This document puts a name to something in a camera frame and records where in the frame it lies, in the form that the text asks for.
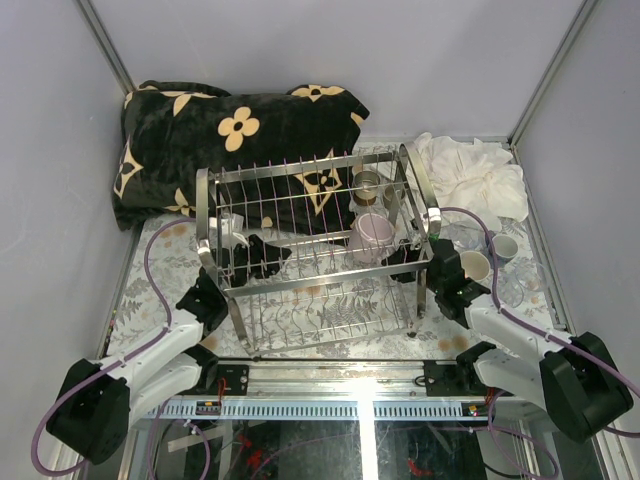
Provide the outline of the aluminium frame post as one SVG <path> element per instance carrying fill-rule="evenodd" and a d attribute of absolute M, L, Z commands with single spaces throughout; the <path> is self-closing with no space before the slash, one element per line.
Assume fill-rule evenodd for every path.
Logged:
<path fill-rule="evenodd" d="M 100 52 L 124 94 L 135 89 L 132 77 L 125 66 L 100 14 L 91 0 L 73 0 Z"/>
<path fill-rule="evenodd" d="M 510 146 L 516 145 L 524 136 L 525 131 L 533 120 L 537 110 L 539 109 L 545 95 L 555 78 L 562 69 L 565 61 L 568 59 L 576 42 L 582 35 L 583 30 L 587 26 L 596 9 L 599 7 L 599 0 L 584 0 L 580 3 L 579 8 L 571 20 L 568 29 L 563 35 L 559 45 L 557 46 L 551 60 L 544 70 L 542 77 L 537 83 L 529 101 L 526 104 L 522 114 L 520 115 L 515 127 L 508 136 Z"/>

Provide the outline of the black floral plush blanket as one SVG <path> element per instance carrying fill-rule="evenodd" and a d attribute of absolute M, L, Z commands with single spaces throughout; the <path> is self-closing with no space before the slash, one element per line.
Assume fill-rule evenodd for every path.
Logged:
<path fill-rule="evenodd" d="M 196 173 L 349 155 L 368 108 L 340 86 L 231 94 L 148 80 L 125 97 L 111 201 L 122 231 L 163 213 L 195 214 Z"/>

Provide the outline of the light blue mug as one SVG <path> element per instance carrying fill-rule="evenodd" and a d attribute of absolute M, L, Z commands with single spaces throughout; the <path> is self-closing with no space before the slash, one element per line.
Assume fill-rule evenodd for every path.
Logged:
<path fill-rule="evenodd" d="M 463 251 L 460 253 L 460 262 L 465 277 L 482 283 L 491 274 L 491 265 L 488 258 L 478 251 Z"/>

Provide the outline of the clear glass tumbler front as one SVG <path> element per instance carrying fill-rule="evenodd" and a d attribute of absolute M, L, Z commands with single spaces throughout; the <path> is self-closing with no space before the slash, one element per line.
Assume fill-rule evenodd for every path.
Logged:
<path fill-rule="evenodd" d="M 547 289 L 545 267 L 534 260 L 513 261 L 507 269 L 509 294 L 507 303 L 519 307 L 526 297 L 541 294 Z"/>

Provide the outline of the olive beige mug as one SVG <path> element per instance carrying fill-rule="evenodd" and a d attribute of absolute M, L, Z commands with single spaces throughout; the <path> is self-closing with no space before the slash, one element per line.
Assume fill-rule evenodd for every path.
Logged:
<path fill-rule="evenodd" d="M 390 210 L 394 205 L 400 206 L 402 204 L 403 189 L 395 184 L 389 184 L 385 187 L 383 192 L 383 205 L 387 210 Z"/>

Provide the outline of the stainless steel dish rack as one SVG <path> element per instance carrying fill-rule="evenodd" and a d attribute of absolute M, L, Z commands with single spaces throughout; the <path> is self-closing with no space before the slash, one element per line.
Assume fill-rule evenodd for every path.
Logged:
<path fill-rule="evenodd" d="M 392 151 L 300 161 L 254 168 L 252 170 L 213 173 L 200 169 L 196 174 L 197 251 L 206 273 L 212 278 L 231 306 L 231 321 L 240 340 L 247 339 L 245 322 L 238 302 L 243 297 L 291 291 L 302 287 L 353 282 L 369 277 L 390 278 L 400 265 L 383 266 L 403 239 L 422 245 L 431 256 L 428 243 L 438 238 L 441 210 L 423 166 L 410 159 L 404 144 Z M 362 170 L 380 176 L 377 201 L 372 206 L 357 205 L 352 183 Z M 383 192 L 387 185 L 403 189 L 402 204 L 387 210 Z M 252 234 L 274 246 L 292 250 L 280 272 L 270 278 L 250 279 L 245 286 L 231 287 L 220 268 L 222 246 L 211 217 L 235 213 L 244 217 L 243 235 Z M 386 217 L 395 228 L 391 248 L 376 263 L 357 262 L 347 249 L 355 218 L 363 213 Z M 416 286 L 419 315 L 427 308 L 425 264 Z"/>

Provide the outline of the right aluminium frame post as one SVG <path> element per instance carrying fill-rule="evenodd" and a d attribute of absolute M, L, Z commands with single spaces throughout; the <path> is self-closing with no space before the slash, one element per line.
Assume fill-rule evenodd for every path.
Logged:
<path fill-rule="evenodd" d="M 562 69 L 565 61 L 568 59 L 576 42 L 582 35 L 583 30 L 587 26 L 596 9 L 599 7 L 599 0 L 584 0 L 580 3 L 579 8 L 571 20 L 568 29 L 563 35 L 559 45 L 557 46 L 551 60 L 544 70 L 542 77 L 537 83 L 529 101 L 526 104 L 522 114 L 520 115 L 515 127 L 508 136 L 510 146 L 516 145 L 524 136 L 525 131 L 533 120 L 537 110 L 539 109 L 545 95 L 555 78 Z"/>

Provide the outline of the left aluminium frame post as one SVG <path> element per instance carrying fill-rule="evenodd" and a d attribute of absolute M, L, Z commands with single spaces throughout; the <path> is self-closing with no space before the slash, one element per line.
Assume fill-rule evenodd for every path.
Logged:
<path fill-rule="evenodd" d="M 132 77 L 125 66 L 100 14 L 91 0 L 73 0 L 100 52 L 124 94 L 135 89 Z"/>

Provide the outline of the white crumpled cloth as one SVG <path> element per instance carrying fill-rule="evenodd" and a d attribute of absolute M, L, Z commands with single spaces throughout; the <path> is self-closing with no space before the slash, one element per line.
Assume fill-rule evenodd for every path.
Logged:
<path fill-rule="evenodd" d="M 523 170 L 499 143 L 459 142 L 425 132 L 404 147 L 423 166 L 440 208 L 470 211 L 493 231 L 502 228 L 503 219 L 528 217 Z"/>

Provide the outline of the grey textured coffee mug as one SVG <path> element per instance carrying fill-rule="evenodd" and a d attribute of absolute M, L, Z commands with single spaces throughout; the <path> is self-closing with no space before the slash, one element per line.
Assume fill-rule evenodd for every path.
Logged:
<path fill-rule="evenodd" d="M 487 242 L 489 253 L 495 257 L 500 264 L 506 264 L 512 261 L 519 252 L 519 246 L 516 240 L 508 235 L 495 234 Z"/>

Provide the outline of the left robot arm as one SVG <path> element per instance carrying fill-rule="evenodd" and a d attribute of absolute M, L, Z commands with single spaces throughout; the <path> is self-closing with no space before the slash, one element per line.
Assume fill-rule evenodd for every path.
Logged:
<path fill-rule="evenodd" d="M 231 312 L 212 278 L 201 270 L 175 305 L 163 306 L 165 325 L 119 353 L 73 364 L 41 426 L 94 465 L 154 407 L 181 393 L 221 394 L 226 387 L 218 357 L 203 344 Z"/>

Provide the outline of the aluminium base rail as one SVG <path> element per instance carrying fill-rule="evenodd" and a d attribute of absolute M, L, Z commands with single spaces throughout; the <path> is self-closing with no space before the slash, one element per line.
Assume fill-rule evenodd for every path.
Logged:
<path fill-rule="evenodd" d="M 431 398 L 439 406 L 435 417 L 461 417 L 458 407 L 443 407 L 457 400 L 472 403 L 474 414 L 482 414 L 497 395 L 462 364 L 452 362 L 313 362 L 268 361 L 232 364 L 220 361 L 210 351 L 191 350 L 166 365 L 130 363 L 111 372 L 93 366 L 97 379 L 78 395 L 77 403 L 90 417 L 107 421 L 123 419 L 133 425 L 165 401 L 197 397 L 199 406 L 183 407 L 182 414 L 227 416 L 231 399 L 286 397 L 313 404 L 326 399 L 358 395 Z"/>

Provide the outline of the pink mug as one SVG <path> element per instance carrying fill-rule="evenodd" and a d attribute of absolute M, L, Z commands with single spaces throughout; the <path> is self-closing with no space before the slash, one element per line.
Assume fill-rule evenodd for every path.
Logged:
<path fill-rule="evenodd" d="M 347 249 L 357 262 L 376 263 L 391 248 L 394 237 L 395 228 L 386 217 L 363 213 L 355 218 Z"/>

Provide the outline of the clear faceted glass cup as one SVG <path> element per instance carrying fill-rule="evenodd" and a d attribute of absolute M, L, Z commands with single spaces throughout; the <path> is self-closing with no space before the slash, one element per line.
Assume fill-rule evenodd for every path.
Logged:
<path fill-rule="evenodd" d="M 482 229 L 478 230 L 457 223 L 446 226 L 444 236 L 450 239 L 459 251 L 485 250 L 490 238 Z"/>

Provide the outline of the floral patterned table mat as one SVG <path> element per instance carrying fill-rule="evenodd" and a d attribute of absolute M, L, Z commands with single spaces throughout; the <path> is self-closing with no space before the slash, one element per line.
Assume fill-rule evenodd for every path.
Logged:
<path fill-rule="evenodd" d="M 499 232 L 514 238 L 519 252 L 485 282 L 496 286 L 501 303 L 511 307 L 507 303 L 507 269 L 513 261 L 541 262 L 528 221 L 503 219 L 501 224 Z M 200 261 L 195 243 L 194 225 L 180 222 L 173 214 L 144 223 L 113 321 L 110 352 L 166 324 L 163 305 L 175 305 L 198 276 Z M 546 273 L 547 289 L 512 308 L 522 319 L 558 326 Z M 425 314 L 419 315 L 416 286 L 386 277 L 243 297 L 238 305 L 247 339 L 240 340 L 233 323 L 223 321 L 204 341 L 218 356 L 445 360 L 481 340 L 480 334 L 447 320 L 434 301 L 429 301 Z"/>

